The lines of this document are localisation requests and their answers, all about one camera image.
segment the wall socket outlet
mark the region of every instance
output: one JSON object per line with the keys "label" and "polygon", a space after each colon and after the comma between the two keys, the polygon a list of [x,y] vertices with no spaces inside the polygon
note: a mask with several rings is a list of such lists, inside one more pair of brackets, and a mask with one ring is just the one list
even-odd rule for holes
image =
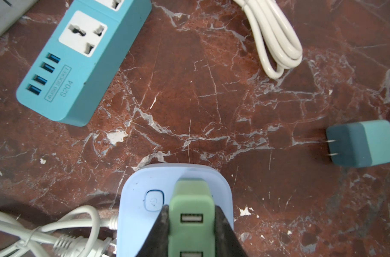
{"label": "wall socket outlet", "polygon": [[120,9],[120,6],[125,0],[95,0],[108,8],[111,8],[115,11],[118,11]]}
{"label": "wall socket outlet", "polygon": [[108,26],[104,23],[81,11],[76,11],[59,36],[59,42],[90,57],[107,29]]}

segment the coiled white cable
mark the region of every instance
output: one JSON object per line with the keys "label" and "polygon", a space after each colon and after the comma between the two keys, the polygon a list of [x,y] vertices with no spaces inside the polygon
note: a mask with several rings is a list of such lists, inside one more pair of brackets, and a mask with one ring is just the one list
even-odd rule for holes
{"label": "coiled white cable", "polygon": [[[294,29],[275,0],[234,0],[249,20],[259,59],[265,73],[272,79],[282,76],[285,69],[302,61],[302,45]],[[265,42],[275,60],[276,71],[269,62]]]}
{"label": "coiled white cable", "polygon": [[[81,213],[88,213],[90,219],[72,220],[76,215]],[[20,257],[28,250],[31,250],[36,257],[49,257],[49,254],[39,244],[59,244],[63,237],[57,238],[50,233],[57,229],[74,228],[74,227],[91,227],[91,233],[88,239],[82,240],[83,250],[77,252],[76,257],[87,257],[91,250],[95,247],[100,227],[109,227],[116,230],[118,225],[118,217],[113,216],[110,219],[100,219],[99,214],[92,206],[81,206],[66,214],[57,222],[47,224],[35,230],[25,229],[19,222],[11,216],[0,212],[0,231],[12,234],[21,238],[18,242],[0,251],[0,257],[8,256],[14,252],[10,257]]]}

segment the blue usb port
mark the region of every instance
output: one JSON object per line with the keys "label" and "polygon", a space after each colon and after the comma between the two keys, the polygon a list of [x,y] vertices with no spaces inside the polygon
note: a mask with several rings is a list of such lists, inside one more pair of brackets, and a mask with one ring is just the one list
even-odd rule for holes
{"label": "blue usb port", "polygon": [[61,60],[61,58],[59,58],[58,56],[53,55],[51,53],[49,53],[46,58],[50,59],[51,61],[53,61],[55,63],[58,63]]}
{"label": "blue usb port", "polygon": [[41,90],[39,88],[37,88],[36,86],[33,86],[31,84],[29,84],[29,86],[26,89],[31,91],[35,95],[39,95],[39,93],[41,92]]}
{"label": "blue usb port", "polygon": [[35,75],[34,80],[42,85],[45,85],[48,82],[48,80],[46,80],[38,75]]}
{"label": "blue usb port", "polygon": [[49,65],[47,63],[42,63],[41,68],[49,71],[50,73],[54,72],[54,69],[55,69],[54,67],[52,67],[51,65]]}

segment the light blue power strip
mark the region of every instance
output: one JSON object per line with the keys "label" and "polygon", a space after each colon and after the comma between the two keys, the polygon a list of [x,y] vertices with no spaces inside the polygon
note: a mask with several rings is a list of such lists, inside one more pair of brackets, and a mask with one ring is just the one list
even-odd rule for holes
{"label": "light blue power strip", "polygon": [[151,8],[150,0],[74,0],[19,85],[18,101],[85,126]]}

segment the marble surface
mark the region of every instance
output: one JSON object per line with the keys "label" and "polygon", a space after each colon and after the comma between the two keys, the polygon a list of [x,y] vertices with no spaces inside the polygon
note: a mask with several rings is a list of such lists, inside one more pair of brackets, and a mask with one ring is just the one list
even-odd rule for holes
{"label": "marble surface", "polygon": [[228,180],[251,257],[390,256],[390,164],[342,169],[323,143],[333,124],[390,121],[390,0],[278,0],[304,47],[279,80],[234,2],[153,0],[85,127],[15,97],[70,3],[40,0],[0,38],[1,210],[115,210],[144,165],[204,164]]}

